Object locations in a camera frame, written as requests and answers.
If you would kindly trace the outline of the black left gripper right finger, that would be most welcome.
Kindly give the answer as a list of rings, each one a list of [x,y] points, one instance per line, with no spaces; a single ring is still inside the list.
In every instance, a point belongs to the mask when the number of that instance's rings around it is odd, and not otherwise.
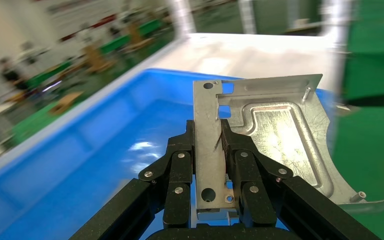
[[[270,240],[375,240],[377,235],[221,120],[226,172],[239,221]]]

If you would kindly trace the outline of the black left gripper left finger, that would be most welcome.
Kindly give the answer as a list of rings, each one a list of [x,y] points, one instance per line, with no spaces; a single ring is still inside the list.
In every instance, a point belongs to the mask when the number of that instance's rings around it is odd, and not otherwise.
[[[163,240],[169,229],[191,227],[191,183],[195,124],[168,139],[165,154],[131,179],[75,234],[72,240],[138,240],[163,212],[163,229],[148,236]]]

